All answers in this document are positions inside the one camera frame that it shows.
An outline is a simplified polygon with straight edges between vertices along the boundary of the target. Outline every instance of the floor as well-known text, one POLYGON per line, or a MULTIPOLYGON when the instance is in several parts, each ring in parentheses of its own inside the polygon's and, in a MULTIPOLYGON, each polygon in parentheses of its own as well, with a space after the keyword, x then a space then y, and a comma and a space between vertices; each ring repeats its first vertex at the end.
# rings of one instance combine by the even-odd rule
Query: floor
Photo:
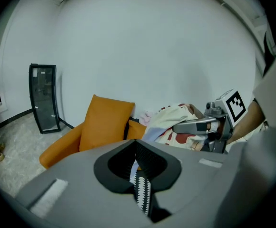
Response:
POLYGON ((70 131, 60 123, 61 132, 40 134, 32 113, 0 129, 0 142, 5 142, 5 159, 0 162, 0 188, 15 197, 34 177, 45 171, 39 156, 56 140, 70 131))

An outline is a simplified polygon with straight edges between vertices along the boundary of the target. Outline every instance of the patterned fabric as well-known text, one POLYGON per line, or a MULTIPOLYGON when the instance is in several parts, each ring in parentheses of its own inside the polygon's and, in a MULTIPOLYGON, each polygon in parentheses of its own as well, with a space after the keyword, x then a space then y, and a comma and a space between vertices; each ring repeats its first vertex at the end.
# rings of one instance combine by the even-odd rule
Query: patterned fabric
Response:
POLYGON ((142 140, 195 150, 198 144, 199 146, 203 145, 207 135, 179 134, 172 129, 178 123, 195 119, 197 117, 190 112, 189 106, 186 104, 164 107, 152 117, 142 140))

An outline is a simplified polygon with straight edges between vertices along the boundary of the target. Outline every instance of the pillow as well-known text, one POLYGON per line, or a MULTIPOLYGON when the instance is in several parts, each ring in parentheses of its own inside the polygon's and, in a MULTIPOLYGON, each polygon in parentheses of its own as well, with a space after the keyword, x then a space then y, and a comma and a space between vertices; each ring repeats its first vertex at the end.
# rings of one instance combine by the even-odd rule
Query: pillow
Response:
MULTIPOLYGON (((131 116, 129 117, 129 120, 132 120, 136 123, 139 123, 139 119, 137 118, 132 118, 131 116)), ((125 129, 124 129, 124 135, 123 135, 123 140, 126 140, 127 139, 127 136, 128 136, 128 129, 129 129, 129 124, 127 122, 126 126, 125 126, 125 129)))
POLYGON ((141 139, 147 127, 132 120, 129 120, 128 124, 129 129, 127 139, 141 139))
POLYGON ((123 140, 125 125, 135 103, 94 95, 86 113, 80 151, 94 149, 123 140))

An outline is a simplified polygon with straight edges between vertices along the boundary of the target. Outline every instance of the orange armchair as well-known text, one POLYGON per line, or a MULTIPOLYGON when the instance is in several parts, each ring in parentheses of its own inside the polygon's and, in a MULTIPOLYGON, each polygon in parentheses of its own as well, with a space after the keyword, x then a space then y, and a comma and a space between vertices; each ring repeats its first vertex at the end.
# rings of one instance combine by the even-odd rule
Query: orange armchair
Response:
POLYGON ((39 157, 41 165, 48 169, 71 154, 122 141, 134 106, 94 95, 84 122, 51 145, 39 157))
POLYGON ((46 169, 65 157, 79 152, 83 124, 72 129, 54 144, 52 144, 40 157, 39 162, 46 169))

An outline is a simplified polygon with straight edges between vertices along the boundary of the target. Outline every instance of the gray surface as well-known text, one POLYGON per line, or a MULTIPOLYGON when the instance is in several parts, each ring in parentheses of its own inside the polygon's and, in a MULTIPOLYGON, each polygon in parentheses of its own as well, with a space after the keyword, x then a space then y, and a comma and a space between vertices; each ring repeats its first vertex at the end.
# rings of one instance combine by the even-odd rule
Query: gray surface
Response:
POLYGON ((195 196, 202 194, 205 187, 220 170, 201 164, 199 160, 204 158, 223 163, 228 156, 226 154, 195 152, 181 148, 173 148, 156 142, 145 142, 173 155, 181 162, 182 172, 173 187, 169 190, 156 193, 159 206, 167 208, 171 213, 176 213, 195 196))
POLYGON ((0 162, 0 188, 15 197, 34 177, 45 171, 39 156, 56 140, 70 131, 60 123, 61 132, 40 134, 33 113, 0 129, 0 142, 5 142, 5 159, 0 162))
POLYGON ((154 227, 214 227, 218 209, 237 172, 243 145, 245 143, 235 144, 211 182, 182 210, 165 219, 165 222, 156 223, 154 227))
POLYGON ((59 227, 141 227, 152 222, 138 208, 132 194, 108 191, 94 175, 96 159, 128 140, 70 155, 28 183, 18 194, 19 203, 37 197, 55 178, 69 182, 46 220, 59 227))
MULTIPOLYGON (((68 181, 69 185, 46 217, 46 220, 53 225, 78 228, 144 227, 151 225, 152 222, 139 210, 133 195, 120 195, 108 191, 94 175, 93 166, 96 159, 125 142, 68 156, 28 183, 19 192, 16 199, 28 207, 55 179, 62 179, 68 181)), ((211 181, 220 172, 221 169, 198 163, 200 159, 223 163, 228 159, 228 155, 224 154, 193 152, 159 143, 148 143, 174 155, 182 163, 182 173, 173 187, 156 193, 160 207, 171 213, 180 211, 184 206, 194 201, 197 196, 203 196, 204 190, 212 185, 211 181)), ((232 159, 231 156, 232 161, 227 166, 231 173, 224 175, 220 180, 220 185, 222 183, 227 187, 231 185, 237 167, 235 157, 232 159)), ((224 195, 220 196, 220 200, 215 206, 216 210, 223 197, 224 195)))
MULTIPOLYGON (((216 227, 232 227, 240 223, 272 190, 275 182, 276 129, 271 128, 247 142, 237 175, 220 207, 216 227)), ((271 207, 272 202, 267 203, 267 208, 271 207)))
POLYGON ((39 217, 32 214, 26 208, 24 208, 19 202, 15 200, 15 198, 11 197, 9 194, 0 190, 2 197, 5 201, 10 205, 10 207, 15 211, 18 216, 26 223, 33 228, 56 228, 56 226, 50 224, 44 219, 40 219, 39 217))

